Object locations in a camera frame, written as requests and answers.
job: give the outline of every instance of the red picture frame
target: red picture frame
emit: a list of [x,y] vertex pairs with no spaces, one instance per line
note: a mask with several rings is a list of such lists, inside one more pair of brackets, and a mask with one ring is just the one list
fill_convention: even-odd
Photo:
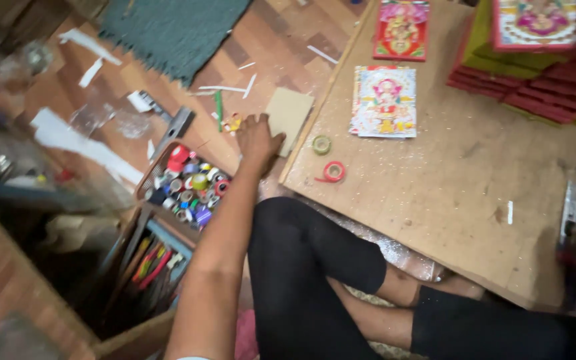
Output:
[[380,60],[426,61],[429,15],[428,1],[382,0],[372,57]]

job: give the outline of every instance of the wooden workbench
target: wooden workbench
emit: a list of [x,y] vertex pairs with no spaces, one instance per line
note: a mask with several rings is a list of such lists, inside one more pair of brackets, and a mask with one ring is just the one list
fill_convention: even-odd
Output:
[[[402,63],[417,69],[417,137],[349,135],[354,67],[392,64],[372,59],[376,5],[368,5],[280,181],[520,306],[554,309],[563,287],[554,247],[566,179],[576,177],[576,127],[528,121],[444,86],[472,9],[435,1],[427,61]],[[317,156],[310,144],[322,134],[332,151]],[[313,181],[333,160],[345,164],[346,178]]]

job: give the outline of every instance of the green tape roll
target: green tape roll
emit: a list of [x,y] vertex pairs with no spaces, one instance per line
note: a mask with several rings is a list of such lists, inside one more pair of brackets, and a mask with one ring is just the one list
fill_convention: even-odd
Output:
[[315,140],[312,141],[312,150],[315,151],[317,155],[325,155],[330,152],[332,148],[332,141],[326,135],[318,135]]

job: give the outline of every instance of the white paper strip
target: white paper strip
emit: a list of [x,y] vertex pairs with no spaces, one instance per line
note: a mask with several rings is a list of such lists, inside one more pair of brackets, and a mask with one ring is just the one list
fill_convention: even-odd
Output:
[[228,86],[199,86],[198,89],[199,90],[228,90],[228,91],[246,92],[246,89],[231,88]]
[[146,156],[148,156],[148,159],[152,159],[152,155],[155,153],[155,144],[152,143],[151,139],[148,139],[148,149],[146,150]]
[[114,171],[132,184],[139,184],[143,177],[143,173],[132,167],[108,146],[88,139],[71,129],[48,108],[41,108],[30,125],[37,128],[35,139],[43,146],[76,152],[109,169],[111,175]]
[[308,45],[308,48],[310,50],[312,50],[313,52],[315,52],[316,54],[318,54],[319,56],[321,56],[322,58],[326,59],[327,61],[330,61],[333,64],[338,64],[339,61],[336,61],[335,59],[331,58],[330,56],[324,54],[321,50],[319,50],[318,48],[316,48],[315,46],[312,45]]
[[82,33],[79,29],[70,29],[63,34],[59,34],[58,37],[61,39],[62,44],[65,44],[68,41],[73,41],[115,65],[122,64],[121,60],[114,57],[105,47],[99,45],[95,39]]
[[248,87],[246,89],[246,92],[244,93],[244,99],[248,97],[248,93],[250,92],[250,89],[252,88],[252,83],[255,82],[255,78],[257,77],[257,74],[252,75],[252,78],[250,78],[250,82],[248,83]]
[[84,76],[81,77],[81,80],[79,81],[79,86],[83,88],[89,86],[90,82],[92,81],[92,78],[94,78],[95,75],[97,75],[97,72],[101,69],[101,65],[103,64],[104,61],[102,58],[97,59],[97,61],[95,61],[95,63],[92,64],[90,69],[86,71]]
[[513,224],[513,202],[508,201],[508,225]]
[[132,94],[127,96],[128,101],[134,106],[137,111],[140,113],[145,113],[146,111],[150,111],[152,107],[149,105],[148,102],[145,102],[141,96],[139,96],[139,91],[135,91]]
[[249,66],[252,66],[252,65],[254,65],[254,64],[256,64],[256,63],[249,63],[248,65],[244,65],[244,66],[240,67],[239,69],[240,69],[240,70],[241,70],[241,69],[245,69],[245,68],[247,68],[247,67],[249,67]]

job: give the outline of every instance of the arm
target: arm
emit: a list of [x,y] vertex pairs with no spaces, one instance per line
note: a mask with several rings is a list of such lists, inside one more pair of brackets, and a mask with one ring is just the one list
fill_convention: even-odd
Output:
[[257,187],[284,137],[270,137],[266,114],[259,122],[252,115],[242,122],[237,143],[243,159],[188,266],[165,360],[233,358],[237,301]]

